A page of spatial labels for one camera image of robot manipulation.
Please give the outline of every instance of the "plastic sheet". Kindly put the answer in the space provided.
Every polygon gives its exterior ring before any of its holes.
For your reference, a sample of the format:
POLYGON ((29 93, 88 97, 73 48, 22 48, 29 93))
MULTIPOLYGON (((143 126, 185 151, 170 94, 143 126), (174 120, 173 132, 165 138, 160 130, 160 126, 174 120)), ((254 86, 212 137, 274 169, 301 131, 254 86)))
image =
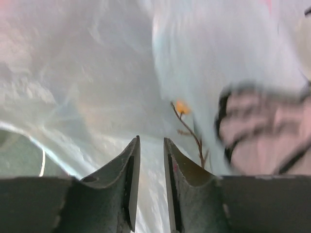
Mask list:
POLYGON ((243 0, 2 0, 0 127, 28 136, 78 178, 139 134, 136 229, 168 232, 163 137, 199 163, 170 101, 191 107, 213 173, 230 173, 213 130, 219 93, 242 80, 304 86, 300 62, 307 70, 310 57, 299 41, 308 43, 309 29, 295 28, 309 4, 278 1, 270 11, 243 0))

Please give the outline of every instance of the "orange object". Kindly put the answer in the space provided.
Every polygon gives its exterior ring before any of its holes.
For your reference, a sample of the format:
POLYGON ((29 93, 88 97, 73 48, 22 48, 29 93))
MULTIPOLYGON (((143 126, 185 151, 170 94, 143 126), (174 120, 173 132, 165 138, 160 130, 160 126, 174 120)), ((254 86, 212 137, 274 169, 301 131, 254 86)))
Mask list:
POLYGON ((176 101, 176 111, 179 112, 180 114, 189 114, 190 108, 183 102, 183 101, 176 101))

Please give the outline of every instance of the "brown stem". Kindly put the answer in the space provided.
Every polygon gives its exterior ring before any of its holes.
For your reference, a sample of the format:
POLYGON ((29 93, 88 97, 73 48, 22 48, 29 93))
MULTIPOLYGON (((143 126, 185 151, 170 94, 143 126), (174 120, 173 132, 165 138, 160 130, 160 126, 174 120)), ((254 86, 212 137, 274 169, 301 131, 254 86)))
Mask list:
POLYGON ((199 149, 199 157, 200 157, 200 161, 201 161, 201 168, 204 169, 205 167, 205 160, 204 157, 203 157, 203 153, 202 153, 202 139, 199 139, 197 138, 197 136, 195 135, 195 133, 192 131, 192 129, 190 129, 190 127, 183 121, 183 119, 181 118, 183 113, 181 113, 180 115, 178 114, 178 112, 176 111, 175 109, 175 106, 174 104, 171 102, 171 106, 174 110, 174 113, 175 115, 177 116, 177 118, 179 119, 179 121, 186 127, 186 129, 189 131, 189 133, 193 136, 195 142, 196 142, 196 145, 198 146, 198 149, 199 149))

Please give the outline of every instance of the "white cable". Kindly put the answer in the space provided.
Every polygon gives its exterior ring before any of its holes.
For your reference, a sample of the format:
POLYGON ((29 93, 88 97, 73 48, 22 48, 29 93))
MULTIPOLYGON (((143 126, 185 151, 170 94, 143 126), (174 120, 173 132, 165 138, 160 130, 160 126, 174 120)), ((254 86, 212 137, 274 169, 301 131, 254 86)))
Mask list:
POLYGON ((45 168, 45 151, 42 150, 42 165, 41 165, 41 170, 40 170, 39 177, 43 176, 44 168, 45 168))

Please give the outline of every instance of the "gray floor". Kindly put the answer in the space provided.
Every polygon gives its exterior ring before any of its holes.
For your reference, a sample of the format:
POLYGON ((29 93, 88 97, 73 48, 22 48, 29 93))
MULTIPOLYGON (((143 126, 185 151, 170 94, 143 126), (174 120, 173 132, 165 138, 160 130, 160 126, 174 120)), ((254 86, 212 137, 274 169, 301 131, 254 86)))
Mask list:
MULTIPOLYGON (((28 138, 0 130, 0 177, 38 176, 42 150, 28 138)), ((65 172, 46 156, 44 176, 66 176, 65 172)))

